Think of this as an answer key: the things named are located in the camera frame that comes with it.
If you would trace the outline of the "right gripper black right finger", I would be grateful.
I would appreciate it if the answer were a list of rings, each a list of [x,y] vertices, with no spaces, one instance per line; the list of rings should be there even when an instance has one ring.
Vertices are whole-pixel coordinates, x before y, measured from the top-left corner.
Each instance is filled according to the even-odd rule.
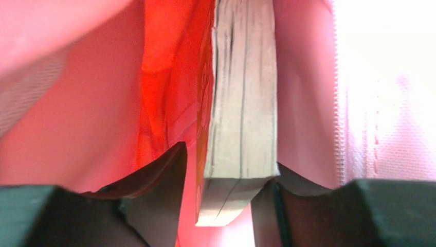
[[[435,246],[435,182],[358,179],[332,190],[279,169],[251,202],[256,246]]]

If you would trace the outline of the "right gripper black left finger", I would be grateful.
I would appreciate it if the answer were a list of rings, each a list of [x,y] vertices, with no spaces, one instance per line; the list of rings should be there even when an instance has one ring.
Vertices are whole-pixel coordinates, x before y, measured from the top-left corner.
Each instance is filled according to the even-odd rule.
[[[187,171],[179,142],[97,192],[1,187],[1,246],[175,246]]]

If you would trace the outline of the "green comic book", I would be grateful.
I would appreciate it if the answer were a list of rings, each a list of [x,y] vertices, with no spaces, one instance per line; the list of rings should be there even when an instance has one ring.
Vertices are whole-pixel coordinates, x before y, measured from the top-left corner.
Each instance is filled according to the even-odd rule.
[[[228,225],[277,165],[272,1],[216,1],[199,95],[196,226]]]

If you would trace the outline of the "pink student backpack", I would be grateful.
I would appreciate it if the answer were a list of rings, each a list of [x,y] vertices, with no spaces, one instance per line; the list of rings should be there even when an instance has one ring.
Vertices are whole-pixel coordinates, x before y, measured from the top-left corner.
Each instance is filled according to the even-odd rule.
[[[332,190],[435,182],[435,1],[272,2],[278,168]],[[1,187],[97,192],[184,142],[175,246],[256,246],[255,197],[195,224],[215,3],[1,1]]]

